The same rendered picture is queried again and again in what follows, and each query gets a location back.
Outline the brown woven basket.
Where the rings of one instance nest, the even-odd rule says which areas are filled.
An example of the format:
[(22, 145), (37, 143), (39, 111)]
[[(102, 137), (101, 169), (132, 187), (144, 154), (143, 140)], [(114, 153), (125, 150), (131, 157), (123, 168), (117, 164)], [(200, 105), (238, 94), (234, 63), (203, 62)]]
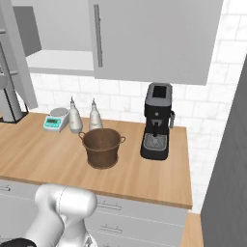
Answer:
[(126, 138), (112, 128), (96, 128), (78, 134), (87, 153), (88, 163), (95, 169), (103, 170), (118, 162), (120, 144)]

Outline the grey cabinet door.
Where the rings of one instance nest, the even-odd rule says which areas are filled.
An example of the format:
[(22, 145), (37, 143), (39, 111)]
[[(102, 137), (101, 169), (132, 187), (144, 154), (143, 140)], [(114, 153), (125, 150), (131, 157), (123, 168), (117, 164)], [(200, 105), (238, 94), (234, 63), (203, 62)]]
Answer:
[(222, 6), (223, 0), (88, 0), (95, 77), (205, 85)]
[(43, 50), (91, 51), (88, 0), (12, 0), (32, 7)]

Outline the white oil bottle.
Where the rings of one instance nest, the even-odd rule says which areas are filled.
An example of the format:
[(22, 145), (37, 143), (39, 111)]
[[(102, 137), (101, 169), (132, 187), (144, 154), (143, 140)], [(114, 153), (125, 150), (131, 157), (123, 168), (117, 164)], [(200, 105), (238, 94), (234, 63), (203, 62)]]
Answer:
[(96, 102), (92, 102), (92, 110), (90, 113), (90, 119), (89, 119), (89, 129), (93, 130), (96, 128), (103, 128), (102, 120), (100, 117), (100, 114), (96, 108)]
[(82, 119), (73, 98), (70, 99), (69, 128), (72, 133), (80, 133), (83, 128)]

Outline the black coffee machine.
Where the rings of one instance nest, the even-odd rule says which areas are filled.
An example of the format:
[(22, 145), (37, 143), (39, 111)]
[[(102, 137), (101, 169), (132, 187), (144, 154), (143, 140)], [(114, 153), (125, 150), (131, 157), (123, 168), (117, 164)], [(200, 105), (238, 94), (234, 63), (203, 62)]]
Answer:
[(145, 99), (144, 130), (140, 154), (150, 160), (165, 160), (169, 154), (170, 129), (174, 127), (173, 87), (169, 83), (150, 83)]

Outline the white kitchen scale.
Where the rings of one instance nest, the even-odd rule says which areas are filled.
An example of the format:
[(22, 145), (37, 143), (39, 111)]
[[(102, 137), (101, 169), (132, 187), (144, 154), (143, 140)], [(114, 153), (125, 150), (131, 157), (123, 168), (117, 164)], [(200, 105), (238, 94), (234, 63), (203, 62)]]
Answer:
[(69, 110), (67, 108), (54, 108), (45, 117), (43, 128), (47, 131), (61, 132), (69, 123)]

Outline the grey drawer front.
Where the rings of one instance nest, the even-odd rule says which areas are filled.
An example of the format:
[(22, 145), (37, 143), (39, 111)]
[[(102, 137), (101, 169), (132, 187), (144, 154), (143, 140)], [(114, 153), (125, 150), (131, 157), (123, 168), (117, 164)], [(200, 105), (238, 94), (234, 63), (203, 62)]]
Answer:
[[(183, 234), (183, 227), (121, 216), (92, 216), (85, 223), (98, 247), (179, 247)], [(123, 233), (101, 231), (105, 225), (119, 226)]]
[(138, 220), (147, 220), (153, 223), (162, 223), (174, 227), (183, 227), (185, 225), (187, 210), (184, 208), (163, 206), (138, 201), (125, 200), (114, 197), (97, 195), (97, 202), (105, 201), (107, 204), (118, 204), (122, 210), (114, 210), (102, 207), (96, 207), (94, 217), (103, 216), (123, 216)]
[(39, 189), (38, 185), (13, 180), (0, 179), (0, 186), (9, 185), (11, 191), (0, 190), (0, 200), (23, 200), (28, 202), (35, 201), (35, 195)]
[(0, 241), (23, 237), (36, 213), (34, 202), (0, 195)]

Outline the dark grey fridge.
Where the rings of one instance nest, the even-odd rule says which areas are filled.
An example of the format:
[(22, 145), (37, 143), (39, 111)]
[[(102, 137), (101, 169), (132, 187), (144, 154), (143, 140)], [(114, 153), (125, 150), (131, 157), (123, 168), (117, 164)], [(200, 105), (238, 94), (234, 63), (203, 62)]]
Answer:
[(247, 57), (201, 211), (205, 247), (247, 247)]

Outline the grey range hood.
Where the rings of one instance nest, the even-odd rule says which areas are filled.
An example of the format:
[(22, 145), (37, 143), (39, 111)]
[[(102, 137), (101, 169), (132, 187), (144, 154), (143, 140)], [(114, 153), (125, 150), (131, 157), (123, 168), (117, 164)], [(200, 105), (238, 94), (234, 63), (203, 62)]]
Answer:
[(11, 0), (0, 0), (1, 122), (16, 124), (38, 107)]

